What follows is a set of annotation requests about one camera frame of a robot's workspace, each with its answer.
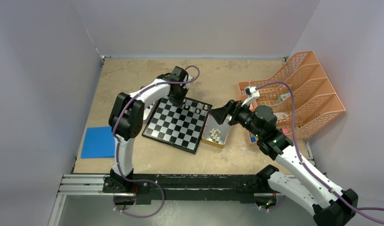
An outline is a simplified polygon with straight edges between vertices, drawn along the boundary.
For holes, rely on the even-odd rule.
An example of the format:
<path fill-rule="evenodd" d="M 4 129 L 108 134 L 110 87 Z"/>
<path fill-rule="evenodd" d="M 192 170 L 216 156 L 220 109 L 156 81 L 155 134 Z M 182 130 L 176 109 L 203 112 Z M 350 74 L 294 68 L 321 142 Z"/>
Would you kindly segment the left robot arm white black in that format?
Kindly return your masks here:
<path fill-rule="evenodd" d="M 174 105 L 182 104 L 189 83 L 195 79 L 185 69 L 176 66 L 172 72 L 159 75 L 138 91 L 117 95 L 108 120 L 115 153 L 110 174 L 104 179 L 105 192 L 126 193 L 137 183 L 133 179 L 132 156 L 135 138 L 143 127 L 145 109 L 163 97 L 168 97 Z"/>

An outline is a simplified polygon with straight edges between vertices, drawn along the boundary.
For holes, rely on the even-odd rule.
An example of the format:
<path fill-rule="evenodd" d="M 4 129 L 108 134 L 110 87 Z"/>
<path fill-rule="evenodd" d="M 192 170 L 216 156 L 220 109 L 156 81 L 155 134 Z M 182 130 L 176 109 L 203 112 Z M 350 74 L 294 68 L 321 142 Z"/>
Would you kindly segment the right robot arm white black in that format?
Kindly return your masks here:
<path fill-rule="evenodd" d="M 230 116 L 229 125 L 239 124 L 252 133 L 259 149 L 294 176 L 288 178 L 268 165 L 257 175 L 261 191 L 272 189 L 284 194 L 308 211 L 319 226 L 344 226 L 355 216 L 351 208 L 357 206 L 358 195 L 333 183 L 296 151 L 293 142 L 276 127 L 272 108 L 260 105 L 252 112 L 241 101 L 230 100 L 209 114 L 219 124 Z"/>

